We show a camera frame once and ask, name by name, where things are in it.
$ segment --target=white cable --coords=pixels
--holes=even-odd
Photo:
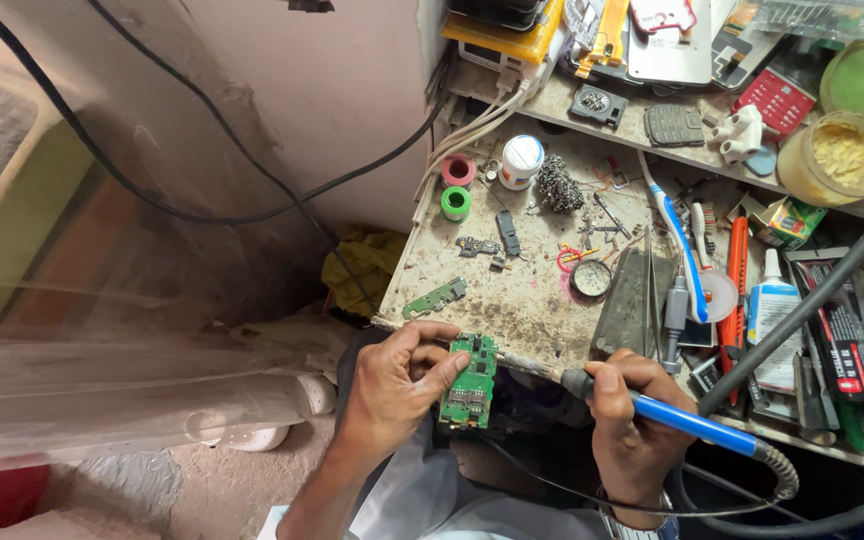
[[[495,101],[492,103],[492,105],[487,108],[485,112],[472,120],[467,126],[463,127],[462,129],[456,130],[455,132],[444,138],[441,142],[439,142],[435,150],[432,151],[432,154],[429,155],[429,160],[434,160],[435,158],[438,158],[438,156],[442,153],[442,150],[444,148],[448,148],[451,143],[462,140],[464,136],[466,136],[473,130],[494,121],[496,118],[508,111],[512,104],[516,103],[516,101],[522,100],[525,92],[520,88],[519,91],[512,94],[512,96],[509,98],[509,101],[505,102],[505,104],[502,104],[497,109],[492,110],[492,108],[498,105],[498,102],[501,101],[503,95],[504,93],[500,93],[499,96],[495,98]]]
[[[453,152],[465,147],[466,145],[472,144],[475,141],[478,141],[485,137],[487,134],[491,133],[492,130],[498,128],[498,126],[504,122],[508,117],[511,117],[516,113],[516,110],[519,108],[521,103],[515,102],[514,106],[508,108],[505,113],[496,118],[494,121],[489,122],[485,126],[480,127],[479,129],[474,130],[471,133],[468,133],[462,140],[455,143],[453,146],[448,148],[445,152],[440,154],[436,159],[429,165],[429,168],[425,171],[425,174],[422,175],[422,180],[418,183],[418,189],[415,190],[414,201],[419,202],[419,199],[422,197],[423,191],[426,189],[426,183],[430,178],[433,178],[438,171],[439,164],[441,164],[447,156],[451,155]]]

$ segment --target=transparent plastic curtain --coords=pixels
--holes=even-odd
[[[188,28],[180,3],[104,5],[282,172],[250,93]],[[85,0],[0,0],[0,19],[102,150],[153,197],[222,217],[287,202],[203,103]],[[317,371],[306,351],[257,347],[227,330],[276,320],[320,294],[327,249],[294,208],[226,227],[138,201],[0,42],[0,468],[301,421],[306,398],[290,375]]]

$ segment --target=right hand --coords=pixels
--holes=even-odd
[[[588,362],[595,393],[587,399],[595,417],[592,453],[608,498],[642,507],[658,507],[663,481],[686,455],[695,437],[663,423],[637,417],[629,388],[683,411],[695,413],[695,401],[666,374],[659,362],[619,349],[607,362]],[[662,516],[615,508],[615,517],[643,531],[662,525]]]

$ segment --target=finger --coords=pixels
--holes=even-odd
[[[459,373],[466,369],[472,358],[468,352],[450,352],[448,357],[432,366],[427,374],[415,383],[415,391],[424,396],[431,406],[443,392],[450,389]]]
[[[695,412],[695,401],[682,391],[659,362],[628,349],[619,349],[607,364],[618,369],[631,389],[684,411]]]
[[[449,357],[449,351],[434,343],[419,343],[412,352],[409,362],[428,362],[435,365]]]
[[[602,362],[588,362],[585,370],[595,378],[593,406],[589,412],[595,418],[595,430],[602,430],[609,438],[623,439],[636,432],[632,419],[636,410],[629,397],[629,388],[622,374],[613,366]]]
[[[417,383],[428,374],[430,369],[432,369],[432,366],[426,364],[426,362],[409,364],[409,381]]]
[[[451,341],[459,335],[460,330],[457,325],[438,321],[409,321],[389,336],[383,345],[390,347],[391,350],[405,349],[411,352],[421,341],[431,341],[435,338]]]

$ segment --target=charging port board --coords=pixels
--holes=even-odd
[[[471,357],[468,365],[455,379],[452,387],[441,397],[438,422],[450,428],[479,428],[489,426],[489,408],[496,375],[496,341],[482,335],[464,331],[452,341],[452,353],[466,351]]]
[[[467,286],[468,284],[464,277],[456,277],[445,285],[429,291],[425,296],[412,300],[408,305],[402,307],[402,318],[406,321],[411,321],[426,313],[441,312],[446,307],[446,304],[465,297]]]

